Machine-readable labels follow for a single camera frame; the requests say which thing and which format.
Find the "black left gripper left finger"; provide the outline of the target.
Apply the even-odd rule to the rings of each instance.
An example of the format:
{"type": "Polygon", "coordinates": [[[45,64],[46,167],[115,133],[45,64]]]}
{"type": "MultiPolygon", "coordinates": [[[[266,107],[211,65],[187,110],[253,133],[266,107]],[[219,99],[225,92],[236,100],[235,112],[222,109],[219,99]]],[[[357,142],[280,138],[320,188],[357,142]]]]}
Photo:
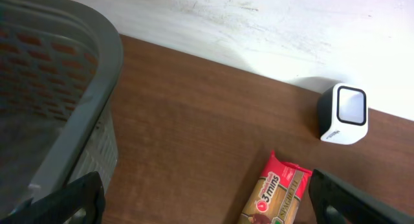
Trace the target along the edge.
{"type": "Polygon", "coordinates": [[[79,210],[85,211],[81,223],[101,223],[105,210],[104,187],[97,171],[69,183],[26,208],[1,220],[13,223],[65,223],[79,210]]]}

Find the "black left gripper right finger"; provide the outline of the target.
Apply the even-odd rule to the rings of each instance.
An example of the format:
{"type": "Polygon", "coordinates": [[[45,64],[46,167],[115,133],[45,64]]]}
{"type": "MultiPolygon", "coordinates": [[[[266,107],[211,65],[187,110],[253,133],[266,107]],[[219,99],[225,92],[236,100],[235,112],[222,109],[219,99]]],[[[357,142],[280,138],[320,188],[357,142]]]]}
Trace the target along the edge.
{"type": "Polygon", "coordinates": [[[413,216],[322,170],[312,172],[309,197],[318,223],[413,223],[413,216]]]}

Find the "red spaghetti packet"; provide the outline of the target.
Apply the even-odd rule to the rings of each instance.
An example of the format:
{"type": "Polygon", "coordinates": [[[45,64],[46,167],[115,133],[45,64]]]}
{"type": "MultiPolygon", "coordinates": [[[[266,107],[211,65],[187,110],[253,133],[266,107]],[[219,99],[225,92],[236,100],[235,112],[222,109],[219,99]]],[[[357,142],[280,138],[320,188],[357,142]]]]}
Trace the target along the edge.
{"type": "Polygon", "coordinates": [[[238,224],[292,224],[312,171],[279,161],[272,152],[238,224]]]}

